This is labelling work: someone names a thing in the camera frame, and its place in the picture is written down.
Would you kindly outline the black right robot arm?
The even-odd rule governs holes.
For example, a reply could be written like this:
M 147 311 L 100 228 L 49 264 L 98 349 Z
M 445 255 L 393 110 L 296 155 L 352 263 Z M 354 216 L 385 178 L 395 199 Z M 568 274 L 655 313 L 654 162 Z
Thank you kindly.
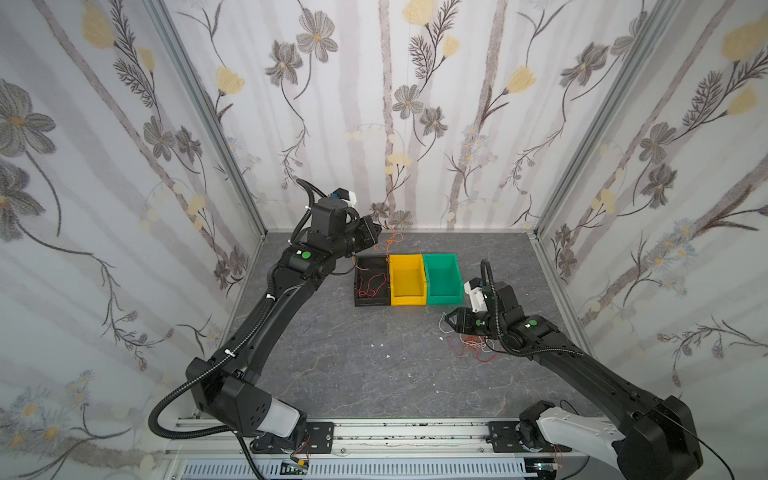
M 496 281 L 488 260 L 469 281 L 471 304 L 445 321 L 458 334 L 490 341 L 491 350 L 534 361 L 583 395 L 602 417 L 584 417 L 539 401 L 518 417 L 514 438 L 526 450 L 568 447 L 618 470 L 626 479 L 688 479 L 708 444 L 690 408 L 619 376 L 575 345 L 553 322 L 528 316 L 514 289 Z

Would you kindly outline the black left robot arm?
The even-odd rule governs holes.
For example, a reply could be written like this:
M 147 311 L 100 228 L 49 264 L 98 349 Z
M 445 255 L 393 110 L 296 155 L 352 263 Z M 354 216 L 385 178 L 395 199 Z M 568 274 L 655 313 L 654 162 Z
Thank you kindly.
M 185 440 L 230 432 L 246 438 L 270 438 L 279 449 L 296 451 L 306 438 L 307 416 L 258 387 L 269 355 L 293 317 L 335 270 L 338 260 L 373 247 L 382 231 L 356 210 L 353 192 L 326 194 L 306 180 L 298 185 L 308 204 L 287 247 L 266 275 L 266 291 L 234 334 L 209 359 L 195 358 L 186 381 L 153 408 L 148 428 L 156 436 Z M 174 431 L 160 423 L 161 413 L 185 393 L 217 425 Z

